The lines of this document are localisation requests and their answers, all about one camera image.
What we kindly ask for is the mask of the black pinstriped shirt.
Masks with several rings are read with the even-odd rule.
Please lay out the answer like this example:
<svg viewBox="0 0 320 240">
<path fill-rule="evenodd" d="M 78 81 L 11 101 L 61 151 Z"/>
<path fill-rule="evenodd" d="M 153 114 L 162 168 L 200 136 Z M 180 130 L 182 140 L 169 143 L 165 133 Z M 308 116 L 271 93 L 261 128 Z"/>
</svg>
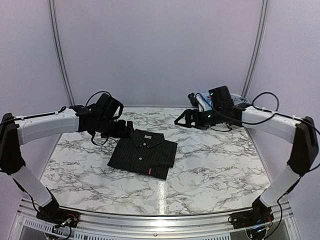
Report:
<svg viewBox="0 0 320 240">
<path fill-rule="evenodd" d="M 136 129 L 118 141 L 108 162 L 111 168 L 166 180 L 174 166 L 178 144 L 164 134 Z"/>
</svg>

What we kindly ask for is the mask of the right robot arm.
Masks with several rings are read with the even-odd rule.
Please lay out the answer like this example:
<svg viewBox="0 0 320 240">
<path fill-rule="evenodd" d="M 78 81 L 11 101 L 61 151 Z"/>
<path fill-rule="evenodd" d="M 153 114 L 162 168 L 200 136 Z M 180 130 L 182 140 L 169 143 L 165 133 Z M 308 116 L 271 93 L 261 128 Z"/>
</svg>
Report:
<svg viewBox="0 0 320 240">
<path fill-rule="evenodd" d="M 255 101 L 236 100 L 227 86 L 208 91 L 208 99 L 191 93 L 188 95 L 193 109 L 186 109 L 175 121 L 175 125 L 185 128 L 205 129 L 218 124 L 229 124 L 269 134 L 271 140 L 284 142 L 284 153 L 276 146 L 270 153 L 262 155 L 266 167 L 272 160 L 279 160 L 283 167 L 269 187 L 252 203 L 251 209 L 233 213 L 229 222 L 234 229 L 261 226 L 273 221 L 272 206 L 279 204 L 299 183 L 302 177 L 316 169 L 314 162 L 319 154 L 319 130 L 312 117 L 289 116 L 279 112 L 280 101 L 275 99 L 274 110 L 257 106 Z"/>
</svg>

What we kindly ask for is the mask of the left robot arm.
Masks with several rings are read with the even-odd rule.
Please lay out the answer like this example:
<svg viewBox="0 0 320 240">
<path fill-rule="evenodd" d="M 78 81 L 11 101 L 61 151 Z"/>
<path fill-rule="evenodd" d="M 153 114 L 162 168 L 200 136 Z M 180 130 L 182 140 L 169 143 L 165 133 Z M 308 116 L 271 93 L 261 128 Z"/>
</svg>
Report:
<svg viewBox="0 0 320 240">
<path fill-rule="evenodd" d="M 37 217 L 53 223 L 77 213 L 63 210 L 55 196 L 39 180 L 54 148 L 54 141 L 65 133 L 87 132 L 91 143 L 100 134 L 103 143 L 109 138 L 129 138 L 133 131 L 131 121 L 121 120 L 124 105 L 107 91 L 100 91 L 93 104 L 63 106 L 57 111 L 35 115 L 3 115 L 0 121 L 0 171 L 11 177 L 15 184 L 38 206 Z"/>
</svg>

